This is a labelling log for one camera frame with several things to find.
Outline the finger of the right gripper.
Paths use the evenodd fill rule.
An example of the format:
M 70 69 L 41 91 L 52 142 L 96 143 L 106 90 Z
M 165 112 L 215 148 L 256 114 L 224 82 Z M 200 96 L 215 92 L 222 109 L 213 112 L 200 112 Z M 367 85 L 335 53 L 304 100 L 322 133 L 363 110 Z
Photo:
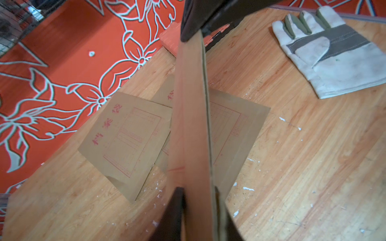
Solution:
M 180 40 L 187 42 L 198 31 L 204 37 L 220 27 L 279 3 L 279 0 L 185 1 Z

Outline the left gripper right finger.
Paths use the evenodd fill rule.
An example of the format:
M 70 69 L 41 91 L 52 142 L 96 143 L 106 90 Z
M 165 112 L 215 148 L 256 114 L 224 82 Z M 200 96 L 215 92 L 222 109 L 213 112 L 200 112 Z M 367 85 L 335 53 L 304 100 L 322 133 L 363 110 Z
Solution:
M 221 192 L 215 187 L 217 234 L 219 241 L 243 241 L 243 238 L 233 222 L 232 217 L 222 199 Z

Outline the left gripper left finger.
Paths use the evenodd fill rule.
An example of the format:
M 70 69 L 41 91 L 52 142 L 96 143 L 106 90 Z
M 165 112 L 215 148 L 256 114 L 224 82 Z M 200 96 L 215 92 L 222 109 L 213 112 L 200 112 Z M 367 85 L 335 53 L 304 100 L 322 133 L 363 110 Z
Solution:
M 150 241 L 180 241 L 182 238 L 183 211 L 186 207 L 185 190 L 177 187 Z

